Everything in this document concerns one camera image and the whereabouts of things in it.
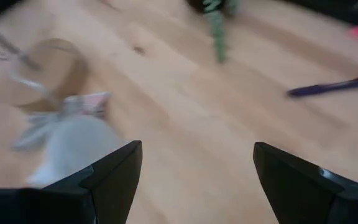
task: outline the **white fur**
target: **white fur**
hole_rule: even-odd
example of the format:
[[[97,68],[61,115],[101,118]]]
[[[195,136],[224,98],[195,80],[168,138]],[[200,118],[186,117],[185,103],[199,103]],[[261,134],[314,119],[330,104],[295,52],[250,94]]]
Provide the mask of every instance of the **white fur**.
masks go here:
[[[45,162],[28,183],[44,187],[91,165],[124,144],[102,120],[75,116],[57,124],[46,145]]]

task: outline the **white cat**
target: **white cat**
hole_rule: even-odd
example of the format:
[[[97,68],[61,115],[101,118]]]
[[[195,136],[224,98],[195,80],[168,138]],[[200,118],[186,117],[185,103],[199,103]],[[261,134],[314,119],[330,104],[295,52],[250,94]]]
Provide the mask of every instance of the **white cat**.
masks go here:
[[[45,162],[28,179],[34,187],[45,187],[72,175],[125,143],[94,116],[74,116],[56,125],[46,143]]]

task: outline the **cat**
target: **cat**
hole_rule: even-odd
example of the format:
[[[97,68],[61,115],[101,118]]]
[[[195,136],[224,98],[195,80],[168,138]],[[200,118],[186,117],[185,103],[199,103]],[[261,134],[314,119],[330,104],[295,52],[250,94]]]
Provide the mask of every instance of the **cat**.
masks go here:
[[[82,170],[125,145],[104,121],[78,115],[56,124],[46,143],[45,162],[27,180],[45,187]]]

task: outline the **wooden floor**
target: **wooden floor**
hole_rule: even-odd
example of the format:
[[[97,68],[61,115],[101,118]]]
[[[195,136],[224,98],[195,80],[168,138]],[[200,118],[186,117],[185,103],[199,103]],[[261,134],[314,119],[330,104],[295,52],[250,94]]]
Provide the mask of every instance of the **wooden floor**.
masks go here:
[[[265,141],[358,181],[358,90],[291,100],[286,90],[358,77],[344,24],[246,0],[215,63],[208,25],[184,0],[31,0],[0,17],[26,48],[60,37],[86,55],[84,93],[108,90],[108,121],[144,144],[128,223],[277,223],[252,161]],[[0,77],[5,75],[0,61]],[[9,148],[25,116],[0,100],[0,187],[24,186],[42,152]]]

